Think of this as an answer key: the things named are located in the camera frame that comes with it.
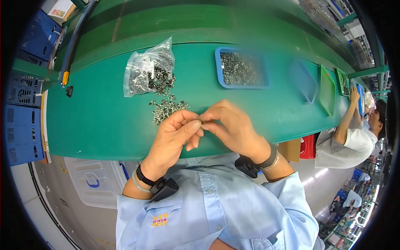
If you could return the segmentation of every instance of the black hair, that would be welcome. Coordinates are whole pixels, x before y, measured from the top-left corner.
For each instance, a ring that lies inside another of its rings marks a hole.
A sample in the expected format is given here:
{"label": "black hair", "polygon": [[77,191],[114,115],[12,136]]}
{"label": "black hair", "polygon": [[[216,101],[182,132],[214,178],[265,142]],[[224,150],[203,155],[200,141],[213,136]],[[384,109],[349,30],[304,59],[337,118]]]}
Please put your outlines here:
{"label": "black hair", "polygon": [[386,103],[384,100],[376,101],[376,112],[379,113],[379,122],[382,123],[382,129],[378,133],[378,140],[386,136]]}

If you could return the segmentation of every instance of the person's right hand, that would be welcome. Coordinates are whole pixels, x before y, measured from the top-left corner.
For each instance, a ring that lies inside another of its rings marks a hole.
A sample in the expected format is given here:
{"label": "person's right hand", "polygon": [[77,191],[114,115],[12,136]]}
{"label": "person's right hand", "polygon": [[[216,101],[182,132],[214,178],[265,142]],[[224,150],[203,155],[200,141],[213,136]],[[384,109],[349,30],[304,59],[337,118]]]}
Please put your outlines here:
{"label": "person's right hand", "polygon": [[350,89],[350,103],[357,104],[360,94],[356,87],[351,87]]}
{"label": "person's right hand", "polygon": [[[249,157],[254,163],[260,164],[271,154],[268,142],[259,136],[247,114],[223,99],[212,105],[200,115],[204,130],[215,134],[230,150]],[[220,120],[225,126],[214,122]]]}

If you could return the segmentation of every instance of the silver bangle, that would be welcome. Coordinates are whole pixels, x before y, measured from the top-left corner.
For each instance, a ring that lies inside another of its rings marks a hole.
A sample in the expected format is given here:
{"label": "silver bangle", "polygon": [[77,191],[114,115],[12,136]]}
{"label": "silver bangle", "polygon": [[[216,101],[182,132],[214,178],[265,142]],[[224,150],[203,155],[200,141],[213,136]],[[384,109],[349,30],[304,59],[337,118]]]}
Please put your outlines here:
{"label": "silver bangle", "polygon": [[273,168],[273,167],[278,163],[278,160],[279,160],[279,154],[276,153],[276,161],[275,161],[275,163],[274,163],[272,166],[269,166],[269,167],[267,167],[267,168],[262,168],[261,170],[262,170],[262,171],[270,170],[271,168]]}
{"label": "silver bangle", "polygon": [[145,188],[142,188],[141,186],[139,186],[138,182],[137,182],[136,179],[135,179],[136,169],[137,169],[137,168],[135,168],[135,170],[133,171],[133,174],[132,174],[133,183],[136,185],[136,187],[137,187],[139,190],[141,190],[141,191],[143,191],[143,192],[146,192],[146,193],[151,193],[150,190],[145,189]]}

